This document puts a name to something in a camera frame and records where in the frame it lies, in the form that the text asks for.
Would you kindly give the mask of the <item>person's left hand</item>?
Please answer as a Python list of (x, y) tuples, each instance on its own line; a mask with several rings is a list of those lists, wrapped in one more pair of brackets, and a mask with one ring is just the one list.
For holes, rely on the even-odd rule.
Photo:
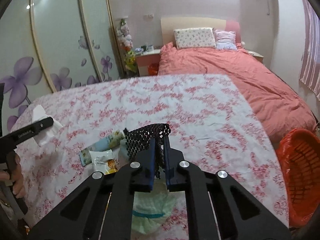
[(13, 194), (16, 198), (22, 198), (25, 196), (25, 187), (23, 185), (23, 174), (20, 165), (20, 157), (15, 153), (15, 163), (16, 168), (11, 172), (11, 175), (7, 172), (1, 171), (1, 181), (12, 180), (13, 184)]

